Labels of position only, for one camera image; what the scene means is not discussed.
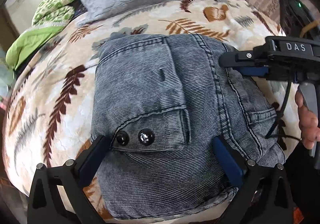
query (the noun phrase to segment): jeans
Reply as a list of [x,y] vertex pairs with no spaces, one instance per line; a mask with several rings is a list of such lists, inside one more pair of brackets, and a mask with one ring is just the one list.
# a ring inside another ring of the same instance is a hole
[[115,218],[166,220],[232,199],[212,149],[220,135],[259,165],[284,163],[276,138],[264,138],[275,110],[250,77],[219,65],[233,47],[191,34],[113,38],[101,46],[91,138],[112,140],[97,174]]

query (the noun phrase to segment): snap button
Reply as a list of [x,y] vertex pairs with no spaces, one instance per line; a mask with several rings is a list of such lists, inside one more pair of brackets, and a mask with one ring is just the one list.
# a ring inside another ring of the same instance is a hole
[[138,138],[139,141],[145,146],[152,144],[155,140],[155,136],[150,129],[141,130],[138,134]]
[[126,146],[129,142],[129,136],[125,131],[119,131],[116,134],[116,139],[117,142],[122,146]]

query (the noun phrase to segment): blanket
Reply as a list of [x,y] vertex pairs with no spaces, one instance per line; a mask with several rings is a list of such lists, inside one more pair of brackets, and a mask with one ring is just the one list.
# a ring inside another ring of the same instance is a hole
[[43,0],[24,31],[7,51],[6,62],[16,70],[38,47],[60,32],[70,22],[74,8],[66,6],[74,0]]
[[[77,28],[86,15],[73,20],[33,57],[13,90],[3,126],[3,159],[10,181],[26,195],[38,163],[60,166],[90,146],[99,46],[110,40],[112,33],[198,33],[240,51],[264,44],[266,36],[284,36],[275,22],[245,0],[172,1]],[[263,79],[256,82],[269,103],[279,109],[286,83]],[[291,88],[280,131],[300,138],[294,102],[297,86]],[[280,142],[287,158],[297,141],[281,139]],[[66,209],[72,211],[65,191],[59,189]],[[97,177],[84,188],[84,193],[103,219],[114,221],[104,208]],[[218,206],[211,210],[222,211]]]

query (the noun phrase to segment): green cloth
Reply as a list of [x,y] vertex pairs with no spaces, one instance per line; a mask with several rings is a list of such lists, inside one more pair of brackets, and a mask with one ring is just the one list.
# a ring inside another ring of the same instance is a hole
[[72,19],[75,10],[67,4],[74,0],[43,0],[24,31],[8,49],[5,61],[14,70],[38,47],[58,34]]

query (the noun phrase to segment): yellow cable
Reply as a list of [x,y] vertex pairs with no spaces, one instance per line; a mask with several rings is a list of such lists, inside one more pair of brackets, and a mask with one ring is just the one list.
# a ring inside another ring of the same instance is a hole
[[313,28],[315,28],[316,26],[320,25],[320,20],[315,20],[311,23],[309,23],[307,26],[305,26],[302,30],[301,30],[301,33],[300,33],[300,38],[303,38],[304,35],[312,30]]

